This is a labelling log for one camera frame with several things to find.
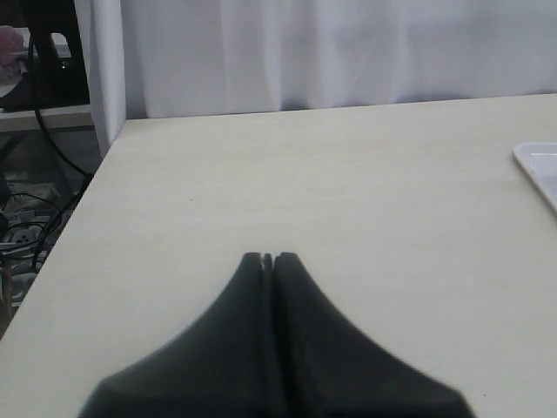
white curtain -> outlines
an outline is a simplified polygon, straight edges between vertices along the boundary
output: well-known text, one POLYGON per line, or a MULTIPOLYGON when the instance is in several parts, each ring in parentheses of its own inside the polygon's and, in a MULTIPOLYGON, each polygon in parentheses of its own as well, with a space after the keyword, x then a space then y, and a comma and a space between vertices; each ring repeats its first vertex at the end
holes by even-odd
POLYGON ((555 0, 75 2, 104 152, 126 118, 557 91, 555 0))

curtain fold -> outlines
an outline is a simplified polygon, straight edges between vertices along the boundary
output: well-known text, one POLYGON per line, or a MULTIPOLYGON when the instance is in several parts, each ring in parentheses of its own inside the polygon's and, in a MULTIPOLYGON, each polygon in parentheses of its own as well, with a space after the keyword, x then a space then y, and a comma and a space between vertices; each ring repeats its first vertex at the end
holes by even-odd
POLYGON ((76 0, 101 149, 126 118, 557 91, 553 0, 76 0))

black device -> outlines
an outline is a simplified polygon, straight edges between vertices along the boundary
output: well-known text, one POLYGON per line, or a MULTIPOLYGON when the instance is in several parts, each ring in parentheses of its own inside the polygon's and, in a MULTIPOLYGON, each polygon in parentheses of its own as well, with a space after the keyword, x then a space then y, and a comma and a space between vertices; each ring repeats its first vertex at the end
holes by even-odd
POLYGON ((29 27, 38 61, 10 93, 0 98, 6 111, 82 105, 89 103, 84 56, 73 0, 20 0, 19 8, 29 27), (68 49, 59 52, 53 34, 65 37, 68 49), (29 77, 34 77, 33 97, 29 77))
POLYGON ((81 418, 472 418, 455 390, 376 345, 296 254, 248 253, 209 310, 102 381, 81 418))

white tray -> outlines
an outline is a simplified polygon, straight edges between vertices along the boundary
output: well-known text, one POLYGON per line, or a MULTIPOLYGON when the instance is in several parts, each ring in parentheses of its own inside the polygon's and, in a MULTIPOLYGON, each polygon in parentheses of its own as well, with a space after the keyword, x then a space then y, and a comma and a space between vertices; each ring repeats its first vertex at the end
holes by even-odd
POLYGON ((520 144, 514 156, 557 212, 557 144, 520 144))

black plastic part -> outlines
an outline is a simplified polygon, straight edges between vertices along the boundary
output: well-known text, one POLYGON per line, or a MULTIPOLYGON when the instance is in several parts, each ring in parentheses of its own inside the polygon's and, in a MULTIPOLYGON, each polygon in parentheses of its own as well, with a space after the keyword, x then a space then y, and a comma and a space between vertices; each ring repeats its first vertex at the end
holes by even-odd
POLYGON ((296 254, 248 253, 168 346, 102 381, 81 418, 473 418, 353 326, 296 254))
POLYGON ((248 253, 181 336, 102 381, 82 418, 284 416, 271 324, 269 256, 248 253))
POLYGON ((473 417, 458 392, 365 337, 319 290, 296 254, 277 257, 273 294, 282 361, 290 364, 285 379, 296 394, 291 398, 295 415, 473 417))

